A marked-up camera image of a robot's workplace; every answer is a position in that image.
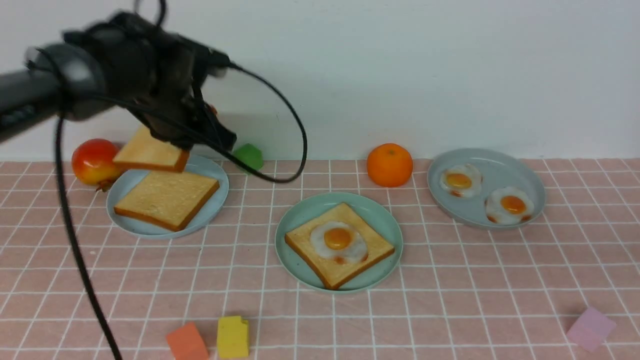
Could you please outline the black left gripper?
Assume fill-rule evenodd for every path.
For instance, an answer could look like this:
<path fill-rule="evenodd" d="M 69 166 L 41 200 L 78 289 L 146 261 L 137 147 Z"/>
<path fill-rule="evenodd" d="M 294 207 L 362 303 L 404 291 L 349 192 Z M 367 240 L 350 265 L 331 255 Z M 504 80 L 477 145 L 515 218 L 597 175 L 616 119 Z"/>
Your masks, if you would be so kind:
<path fill-rule="evenodd" d="M 104 81 L 100 94 L 134 103 L 131 114 L 156 139 L 187 151 L 194 145 L 224 151 L 235 146 L 236 133 L 221 124 L 202 95 L 209 76 L 231 67 L 226 53 L 128 11 L 66 30 L 62 39 L 97 61 Z"/>

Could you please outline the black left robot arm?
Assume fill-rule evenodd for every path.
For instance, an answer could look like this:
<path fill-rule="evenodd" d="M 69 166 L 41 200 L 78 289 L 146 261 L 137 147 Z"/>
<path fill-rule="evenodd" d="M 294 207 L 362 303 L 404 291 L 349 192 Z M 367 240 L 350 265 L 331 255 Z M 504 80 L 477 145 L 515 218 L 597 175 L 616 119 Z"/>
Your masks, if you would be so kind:
<path fill-rule="evenodd" d="M 230 151 L 237 141 L 204 100 L 209 76 L 230 57 L 162 28 L 137 13 L 116 12 L 62 41 L 32 48 L 25 68 L 1 75 L 1 139 L 63 111 L 84 121 L 114 107 L 130 112 L 154 138 L 181 150 L 206 145 Z"/>

